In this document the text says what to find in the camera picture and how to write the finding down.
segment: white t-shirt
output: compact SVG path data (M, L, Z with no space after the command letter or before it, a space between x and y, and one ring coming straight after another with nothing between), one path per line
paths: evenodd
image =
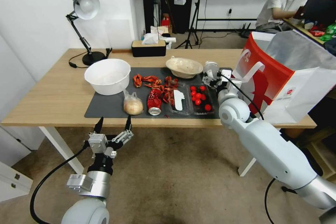
M272 18L272 8L280 8L284 11L297 11L306 4L307 0L267 0L256 22L256 26L269 22L282 23L282 20Z

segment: white plastic bowl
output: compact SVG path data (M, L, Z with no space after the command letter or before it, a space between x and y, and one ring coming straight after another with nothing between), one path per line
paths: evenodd
M173 75L184 79L194 78L196 74L200 74L203 71L203 66L197 61L175 58L174 56L166 61L166 67L171 70Z
M127 88L131 66L121 59L103 59L93 63L84 78L101 95L114 95Z

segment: bag handle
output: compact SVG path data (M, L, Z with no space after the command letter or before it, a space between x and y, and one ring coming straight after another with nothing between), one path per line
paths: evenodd
M239 65L239 62L242 60L242 58L244 57L245 58L245 62L248 62L249 61L249 58L251 56L251 51L249 49L245 49L241 55L240 55L240 58L239 58L239 61L238 61L238 65ZM238 71L237 71L237 67L232 71L232 75L241 80L243 83L245 82L248 82L252 77L253 75L258 71L260 70L261 72L263 72L265 69L265 65L261 62L261 61L258 61L257 63L255 63L253 65L253 67L251 67L251 69L247 72L247 74L245 76L241 76Z

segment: paper bag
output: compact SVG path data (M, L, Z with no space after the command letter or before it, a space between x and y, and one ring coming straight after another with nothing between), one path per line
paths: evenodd
M252 32L232 74L265 120L296 123L336 84L336 58L294 31Z

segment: tissue box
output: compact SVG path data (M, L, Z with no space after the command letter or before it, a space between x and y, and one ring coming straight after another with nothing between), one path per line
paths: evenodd
M159 40L157 44L141 44L141 40L135 40L132 43L133 57L158 57L166 56L166 42Z

